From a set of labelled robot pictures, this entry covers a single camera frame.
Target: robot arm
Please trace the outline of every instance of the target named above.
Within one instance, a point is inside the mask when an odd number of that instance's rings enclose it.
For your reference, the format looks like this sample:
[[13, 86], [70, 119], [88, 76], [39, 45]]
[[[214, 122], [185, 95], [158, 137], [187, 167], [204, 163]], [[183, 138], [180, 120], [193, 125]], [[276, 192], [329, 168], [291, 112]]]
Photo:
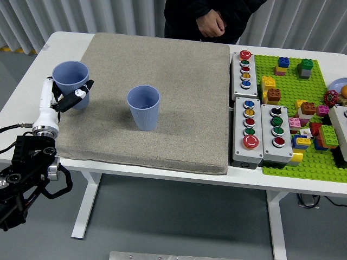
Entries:
[[[55, 199], [72, 189], [70, 172], [60, 164], [56, 156], [55, 138], [59, 133], [59, 113], [65, 112], [80, 102], [93, 84], [86, 82], [80, 89], [70, 93], [63, 99], [53, 79], [47, 78], [42, 87], [40, 100], [40, 116], [32, 125], [32, 135], [17, 136], [8, 151], [15, 146], [11, 165], [0, 173], [0, 228], [4, 231], [25, 223], [28, 210], [42, 193], [48, 199]], [[16, 127], [31, 127], [31, 124], [13, 125], [0, 129], [0, 133]], [[46, 186], [51, 180], [59, 179], [59, 172], [65, 174], [66, 187], [50, 194]], [[24, 194], [36, 187], [31, 195]]]

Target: brown lego brick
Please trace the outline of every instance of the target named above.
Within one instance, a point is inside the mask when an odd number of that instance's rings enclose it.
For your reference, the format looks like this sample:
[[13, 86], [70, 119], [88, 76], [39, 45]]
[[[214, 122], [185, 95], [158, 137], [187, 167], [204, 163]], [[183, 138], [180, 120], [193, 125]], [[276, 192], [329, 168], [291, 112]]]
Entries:
[[281, 91], [279, 89], [271, 88], [267, 91], [267, 100], [268, 101], [280, 101]]
[[314, 115], [316, 113], [316, 106], [313, 102], [303, 102], [300, 107], [304, 115]]

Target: gray control box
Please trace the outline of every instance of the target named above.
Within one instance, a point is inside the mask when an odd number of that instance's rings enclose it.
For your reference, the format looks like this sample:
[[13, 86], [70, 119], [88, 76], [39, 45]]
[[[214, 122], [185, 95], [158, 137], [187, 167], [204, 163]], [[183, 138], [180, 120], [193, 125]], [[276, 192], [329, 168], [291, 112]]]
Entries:
[[[270, 112], [273, 108], [281, 109], [281, 116], [283, 123], [281, 124], [281, 128], [283, 129], [283, 135], [281, 136], [285, 143], [283, 147], [278, 148], [274, 145], [273, 140], [276, 136], [272, 133], [273, 126], [271, 124], [271, 120], [274, 118]], [[283, 106], [275, 106], [275, 105], [261, 105], [261, 120], [262, 120], [262, 139], [264, 146], [264, 160], [265, 161], [273, 161], [275, 163], [288, 163], [293, 157], [293, 148], [292, 148], [292, 139], [291, 133], [289, 129], [289, 121], [288, 121], [288, 110]]]
[[245, 97], [256, 99], [258, 97], [258, 88], [256, 86], [256, 71], [254, 55], [250, 57], [249, 61], [249, 74], [250, 74], [250, 88], [243, 89], [241, 87], [241, 65], [240, 65], [240, 54], [234, 53], [232, 59], [232, 100], [235, 101], [236, 97]]
[[[258, 138], [259, 144], [256, 148], [247, 149], [243, 144], [243, 138], [245, 137], [243, 131], [246, 129], [246, 126], [243, 124], [246, 117], [244, 112], [246, 108], [244, 107], [245, 101], [252, 101], [254, 103], [253, 119], [254, 124], [254, 135]], [[237, 97], [234, 104], [234, 133], [233, 133], [233, 160], [239, 162], [247, 162], [259, 164], [264, 155], [263, 155], [263, 145], [262, 145], [262, 130], [261, 130], [261, 110], [260, 110], [260, 100], [259, 99], [250, 99], [246, 97]]]
[[329, 110], [329, 118], [335, 129], [338, 144], [343, 156], [347, 161], [347, 107], [333, 106]]

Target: table leg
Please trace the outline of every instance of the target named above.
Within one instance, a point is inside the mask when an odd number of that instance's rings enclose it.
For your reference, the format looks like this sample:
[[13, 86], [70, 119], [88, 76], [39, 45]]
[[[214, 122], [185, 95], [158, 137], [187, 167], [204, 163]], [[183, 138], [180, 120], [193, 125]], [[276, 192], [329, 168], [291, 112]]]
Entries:
[[71, 234], [71, 237], [76, 239], [83, 239], [85, 235], [89, 216], [93, 208], [95, 195], [97, 194], [102, 175], [101, 173], [85, 171], [82, 171], [82, 174], [88, 180], [88, 185], [81, 203], [80, 211], [76, 219], [74, 230]]
[[280, 201], [287, 194], [288, 192], [266, 191], [272, 237], [272, 250], [275, 260], [287, 260], [280, 211]]

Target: blue plastic cup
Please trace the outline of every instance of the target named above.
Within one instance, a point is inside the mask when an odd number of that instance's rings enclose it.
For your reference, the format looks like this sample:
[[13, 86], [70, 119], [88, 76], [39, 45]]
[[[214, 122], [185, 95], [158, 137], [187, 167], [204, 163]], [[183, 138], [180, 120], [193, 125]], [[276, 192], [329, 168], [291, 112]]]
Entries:
[[[53, 69], [52, 78], [64, 96], [79, 89], [89, 80], [88, 67], [79, 61], [66, 61], [60, 63]], [[89, 94], [75, 105], [75, 109], [83, 109], [89, 104]]]
[[137, 127], [142, 131], [156, 128], [159, 114], [160, 93], [152, 86], [132, 88], [126, 100]]

